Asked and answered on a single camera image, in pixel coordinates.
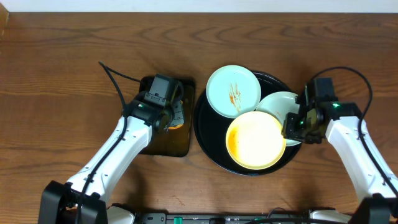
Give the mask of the orange green scrub sponge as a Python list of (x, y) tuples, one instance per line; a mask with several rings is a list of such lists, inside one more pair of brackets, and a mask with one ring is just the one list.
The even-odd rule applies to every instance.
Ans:
[(178, 101), (173, 104), (172, 106), (174, 112), (174, 119), (170, 122), (168, 129), (178, 129), (185, 123), (185, 115), (183, 110), (183, 103), (182, 101)]

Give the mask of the yellow plate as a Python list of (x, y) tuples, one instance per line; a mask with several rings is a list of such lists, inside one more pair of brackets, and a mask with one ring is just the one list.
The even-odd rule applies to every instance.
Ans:
[(286, 148), (280, 122), (260, 111), (244, 113), (234, 119), (226, 132), (225, 144), (230, 158), (249, 170), (270, 168)]

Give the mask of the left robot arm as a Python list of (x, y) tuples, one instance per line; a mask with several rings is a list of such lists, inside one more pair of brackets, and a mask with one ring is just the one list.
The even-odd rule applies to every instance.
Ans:
[(169, 105), (132, 100), (118, 124), (93, 158), (66, 183), (51, 181), (42, 193), (39, 223), (134, 223), (133, 212), (107, 206), (132, 160), (155, 134), (185, 123), (185, 100)]

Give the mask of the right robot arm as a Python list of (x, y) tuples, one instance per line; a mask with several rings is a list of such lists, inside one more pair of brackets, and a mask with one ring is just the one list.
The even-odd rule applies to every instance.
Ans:
[(397, 176), (373, 143), (355, 103), (302, 104), (298, 113), (287, 113), (282, 134), (305, 144), (326, 139), (334, 147), (359, 199), (349, 223), (389, 223), (397, 217)]

